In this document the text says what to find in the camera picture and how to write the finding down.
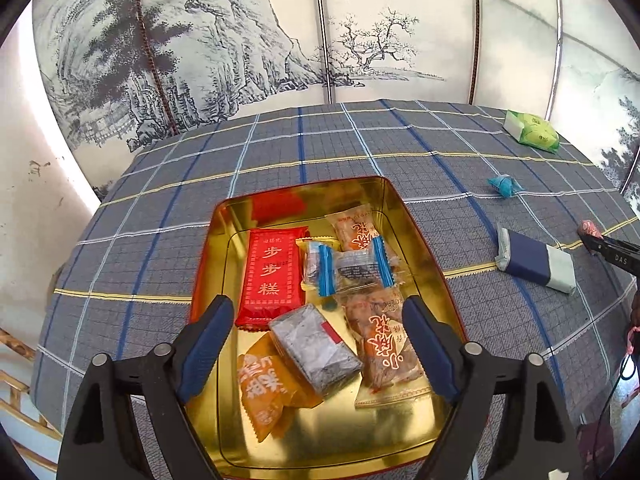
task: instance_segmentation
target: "silver bolt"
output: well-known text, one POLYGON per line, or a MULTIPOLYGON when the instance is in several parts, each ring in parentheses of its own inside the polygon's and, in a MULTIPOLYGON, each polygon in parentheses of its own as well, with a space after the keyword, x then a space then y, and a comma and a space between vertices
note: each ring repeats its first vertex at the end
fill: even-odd
POLYGON ((94 355, 94 358, 91 359, 91 362, 94 366, 102 366, 107 362, 107 354, 96 354, 94 355))
POLYGON ((465 345, 465 351, 471 355, 480 355, 482 353, 482 347, 478 343, 473 341, 465 345))
POLYGON ((167 355, 171 351, 171 345, 169 343, 160 343, 154 347, 154 354, 158 357, 167 355))
POLYGON ((545 360, 540 354, 529 354, 529 362, 534 366, 542 366, 545 360))

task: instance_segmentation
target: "wooden railing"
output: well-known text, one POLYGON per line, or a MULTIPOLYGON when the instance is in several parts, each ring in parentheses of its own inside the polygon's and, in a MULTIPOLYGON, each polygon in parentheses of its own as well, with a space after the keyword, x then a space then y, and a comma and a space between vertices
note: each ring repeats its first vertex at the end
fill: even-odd
MULTIPOLYGON (((25 343, 16 339, 2 328, 0 328, 0 343, 7 345, 11 350, 16 352, 17 354, 20 354, 22 357, 29 361, 33 361, 35 359, 35 351, 33 350, 33 348, 25 345, 25 343)), ((29 387, 26 384, 14 377, 11 377, 11 375, 6 373, 4 370, 0 370, 0 381, 8 384, 10 391, 9 402, 0 399, 0 410, 9 413, 30 428, 33 428, 43 435, 51 437, 55 440, 62 440, 62 435, 58 432, 58 430, 56 430, 56 428, 50 425, 47 422, 47 419, 42 415, 39 416, 38 420, 34 420, 22 412, 22 395, 29 394, 29 387)), ((23 444, 16 442, 12 438, 11 441, 14 444, 15 449, 18 450, 18 453, 20 453, 20 455, 22 455, 27 460, 31 460, 33 463, 36 463, 39 466, 42 466, 50 471, 57 471, 58 466, 51 460, 40 456, 36 452, 28 449, 23 444)))

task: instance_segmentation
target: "green tissue package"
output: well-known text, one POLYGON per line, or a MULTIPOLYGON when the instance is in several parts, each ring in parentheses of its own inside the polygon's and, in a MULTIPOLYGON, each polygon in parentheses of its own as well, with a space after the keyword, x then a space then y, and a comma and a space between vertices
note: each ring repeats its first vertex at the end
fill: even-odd
POLYGON ((504 129, 520 144, 539 148, 546 152, 557 153, 560 138, 549 121, 532 114, 521 114, 507 110, 504 129))

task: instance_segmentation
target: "yellow stripe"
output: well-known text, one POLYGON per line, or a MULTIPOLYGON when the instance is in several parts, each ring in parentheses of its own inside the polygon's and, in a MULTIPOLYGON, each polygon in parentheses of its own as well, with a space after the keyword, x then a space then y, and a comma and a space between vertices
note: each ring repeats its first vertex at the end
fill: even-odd
MULTIPOLYGON (((457 153, 457 152, 421 152, 421 153, 409 153, 409 152, 401 152, 401 153, 379 153, 373 155, 373 158, 391 158, 398 156, 433 156, 433 155, 441 155, 441 156, 469 156, 469 157, 478 157, 484 156, 486 158, 508 158, 511 160, 533 160, 536 162, 562 162, 564 164, 579 164, 581 166, 594 166, 594 164, 579 162, 578 160, 561 160, 556 158, 543 158, 543 157, 533 157, 533 156, 514 156, 514 155, 497 155, 495 153, 457 153)), ((247 174, 253 173, 254 171, 263 171, 263 170, 272 170, 275 168, 293 168, 295 166, 299 166, 300 164, 322 164, 325 162, 341 162, 344 160, 366 160, 366 155, 351 155, 351 156, 334 156, 331 158, 317 158, 313 160, 304 160, 303 162, 299 160, 294 160, 291 162, 280 162, 278 164, 269 164, 267 166, 259 166, 257 168, 247 168, 246 170, 239 171, 239 174, 247 174)), ((220 173, 209 176, 203 176, 201 178, 192 178, 191 180, 184 180, 182 182, 174 182, 172 184, 166 184, 165 186, 156 187, 153 189, 148 189, 139 194, 133 194, 129 196, 124 196, 122 198, 118 198, 116 200, 110 200, 109 202, 102 202, 98 207, 105 207, 111 204, 117 204, 118 202, 124 202, 125 200, 130 200, 131 198, 135 198, 137 196, 143 196, 149 193, 156 193, 158 191, 162 191, 163 189, 169 189, 171 187, 184 186, 185 184, 194 184, 196 182, 205 182, 207 180, 215 180, 217 178, 224 178, 226 176, 232 176, 233 173, 220 173)))
MULTIPOLYGON (((632 224, 633 222, 635 222, 636 220, 638 220, 638 217, 635 216, 633 218, 629 218, 623 222, 620 222, 617 225, 614 225, 613 227, 610 227, 609 229, 606 229, 605 231, 602 232, 603 235, 608 235, 614 231, 617 231, 618 229, 622 229, 623 227, 632 224)), ((555 247, 556 248, 562 248, 562 249, 569 249, 571 251, 573 251, 574 249, 577 249, 578 247, 580 247, 582 245, 582 241, 581 240, 576 240, 575 242, 571 243, 571 244, 556 244, 555 247)), ((472 274, 479 274, 480 272, 487 272, 488 270, 495 270, 498 267, 495 265, 495 262, 487 262, 484 264, 477 264, 474 266, 468 266, 468 267, 461 267, 459 269, 451 269, 451 270, 445 270, 443 272, 444 277, 447 278, 448 280, 451 280, 453 278, 460 278, 461 276, 469 276, 472 274)))
MULTIPOLYGON (((406 110, 405 108, 382 108, 382 109, 377 109, 377 110, 347 110, 348 113, 350 114, 359 114, 362 112, 386 112, 389 110, 395 110, 398 112, 419 112, 419 113, 423 113, 423 114, 427 114, 429 113, 428 110, 406 110)), ((465 117, 476 117, 476 116, 480 116, 480 117, 484 117, 486 119, 495 119, 496 121, 502 121, 503 119, 501 119, 500 117, 492 117, 489 115, 484 115, 484 114, 463 114, 461 112, 439 112, 437 110, 434 111, 434 113, 437 114, 452 114, 452 115, 462 115, 465 117)), ((258 124, 267 124, 267 123, 273 123, 275 121, 286 121, 287 119, 297 119, 300 117, 316 117, 316 116, 322 116, 322 115, 335 115, 335 114, 344 114, 344 112, 342 110, 336 110, 335 112, 318 112, 315 114, 300 114, 300 115, 292 115, 292 116, 287 116, 287 117, 277 117, 274 119, 265 119, 263 121, 258 121, 257 123, 255 123, 256 125, 258 124)), ((197 139, 198 137, 204 137, 204 136, 208 136, 208 135, 212 135, 212 134, 221 134, 222 132, 231 132, 233 130, 237 130, 238 128, 243 128, 244 126, 251 126, 251 123, 247 123, 247 124, 238 124, 237 126, 231 126, 229 128, 223 128, 222 130, 216 130, 215 132, 208 132, 206 134, 197 134, 196 136, 193 137, 189 137, 188 139, 183 139, 182 141, 180 140, 176 140, 175 142, 170 142, 169 144, 164 144, 162 146, 159 146, 158 148, 153 148, 151 150, 149 150, 148 152, 145 153, 151 153, 151 152, 155 152, 157 150, 164 150, 165 148, 168 148, 169 146, 175 146, 176 144, 178 144, 179 142, 187 142, 188 140, 193 140, 193 139, 197 139)), ((143 155, 143 153, 138 153, 136 156, 140 156, 143 155)))
POLYGON ((146 294, 110 294, 106 292, 83 292, 81 290, 54 289, 54 294, 73 298, 95 298, 110 301, 141 301, 143 303, 191 303, 190 296, 150 296, 146 294))

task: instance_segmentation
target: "blue gripper pad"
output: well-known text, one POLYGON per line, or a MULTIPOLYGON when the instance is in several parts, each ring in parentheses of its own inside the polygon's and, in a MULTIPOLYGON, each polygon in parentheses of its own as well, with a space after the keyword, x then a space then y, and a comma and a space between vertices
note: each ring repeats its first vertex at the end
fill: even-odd
POLYGON ((454 402, 460 391, 454 382, 454 364, 440 340, 420 312, 424 306, 414 303, 411 298, 404 302, 402 323, 404 330, 414 346, 422 368, 427 374, 433 391, 447 402, 454 402))
POLYGON ((184 360, 177 392, 181 403, 187 403, 204 388, 233 322, 234 306, 229 298, 225 298, 184 360))

